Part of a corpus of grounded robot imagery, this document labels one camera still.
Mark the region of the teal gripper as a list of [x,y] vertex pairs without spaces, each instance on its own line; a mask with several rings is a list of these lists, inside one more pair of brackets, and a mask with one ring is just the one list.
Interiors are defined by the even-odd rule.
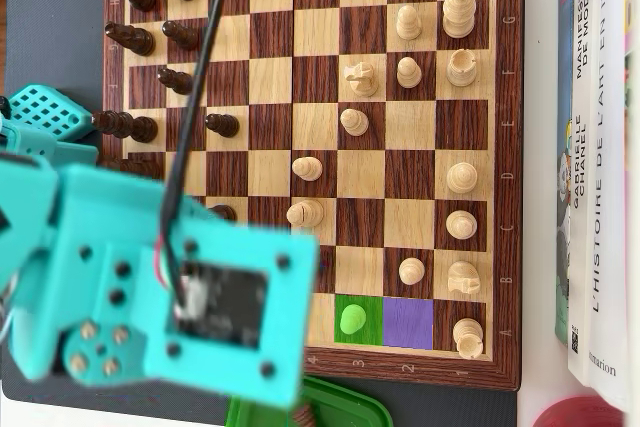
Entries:
[[160,183],[85,165],[60,178],[49,339],[85,386],[142,382],[148,339],[210,337],[210,214],[183,198],[162,233]]

